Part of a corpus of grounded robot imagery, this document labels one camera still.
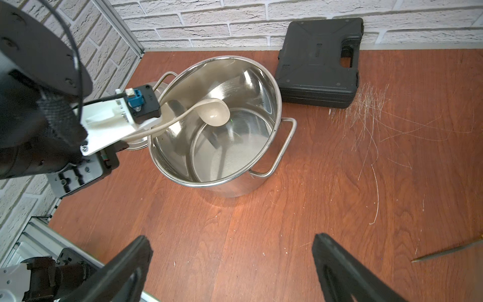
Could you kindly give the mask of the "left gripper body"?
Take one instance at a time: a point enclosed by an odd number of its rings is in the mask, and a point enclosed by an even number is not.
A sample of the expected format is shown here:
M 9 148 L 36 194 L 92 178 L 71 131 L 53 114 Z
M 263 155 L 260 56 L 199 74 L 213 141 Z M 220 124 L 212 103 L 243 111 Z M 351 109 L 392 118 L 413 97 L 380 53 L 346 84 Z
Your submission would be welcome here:
M 118 167 L 116 149 L 109 146 L 84 157 L 76 166 L 70 165 L 63 171 L 47 174 L 47 180 L 54 195 L 64 198 L 101 181 Z

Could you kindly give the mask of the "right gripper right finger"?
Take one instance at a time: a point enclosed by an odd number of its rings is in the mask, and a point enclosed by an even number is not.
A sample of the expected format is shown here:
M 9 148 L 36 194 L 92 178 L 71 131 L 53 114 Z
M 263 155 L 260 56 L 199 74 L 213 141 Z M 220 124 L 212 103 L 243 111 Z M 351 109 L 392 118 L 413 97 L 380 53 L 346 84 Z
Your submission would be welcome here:
M 404 301 L 328 234 L 314 237 L 312 253 L 325 301 Z

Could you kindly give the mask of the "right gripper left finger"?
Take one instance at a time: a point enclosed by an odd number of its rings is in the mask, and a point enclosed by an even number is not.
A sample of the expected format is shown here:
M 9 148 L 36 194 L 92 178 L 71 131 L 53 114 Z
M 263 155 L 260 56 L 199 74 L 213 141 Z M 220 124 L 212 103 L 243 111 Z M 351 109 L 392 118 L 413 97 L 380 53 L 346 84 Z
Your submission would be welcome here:
M 152 256 L 149 240 L 140 235 L 60 301 L 140 301 Z

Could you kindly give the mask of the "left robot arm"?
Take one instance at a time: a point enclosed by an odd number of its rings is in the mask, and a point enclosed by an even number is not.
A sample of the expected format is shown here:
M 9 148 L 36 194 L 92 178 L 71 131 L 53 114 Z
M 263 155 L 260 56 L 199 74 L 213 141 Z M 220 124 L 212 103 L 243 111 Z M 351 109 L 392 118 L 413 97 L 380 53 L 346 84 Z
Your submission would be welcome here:
M 90 156 L 81 125 L 92 80 L 74 45 L 1 3 L 1 178 L 46 175 L 59 198 L 104 179 L 119 166 L 116 148 Z

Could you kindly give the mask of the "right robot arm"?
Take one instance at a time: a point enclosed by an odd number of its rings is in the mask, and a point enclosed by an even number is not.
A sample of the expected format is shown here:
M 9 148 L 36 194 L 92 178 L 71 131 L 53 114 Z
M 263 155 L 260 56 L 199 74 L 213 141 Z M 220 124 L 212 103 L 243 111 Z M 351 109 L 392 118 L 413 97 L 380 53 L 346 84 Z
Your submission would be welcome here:
M 314 264 L 325 301 L 403 301 L 328 234 L 317 234 Z M 97 268 L 72 249 L 1 269 L 1 301 L 140 301 L 153 256 L 141 235 Z

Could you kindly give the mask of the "black plastic tool case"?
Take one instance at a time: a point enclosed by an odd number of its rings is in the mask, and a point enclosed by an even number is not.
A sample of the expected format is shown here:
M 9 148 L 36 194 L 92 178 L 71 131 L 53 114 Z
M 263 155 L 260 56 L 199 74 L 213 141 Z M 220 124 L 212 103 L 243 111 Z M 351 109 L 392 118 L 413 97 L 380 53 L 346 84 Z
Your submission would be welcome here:
M 346 109 L 359 87 L 362 18 L 292 21 L 275 80 L 287 103 Z

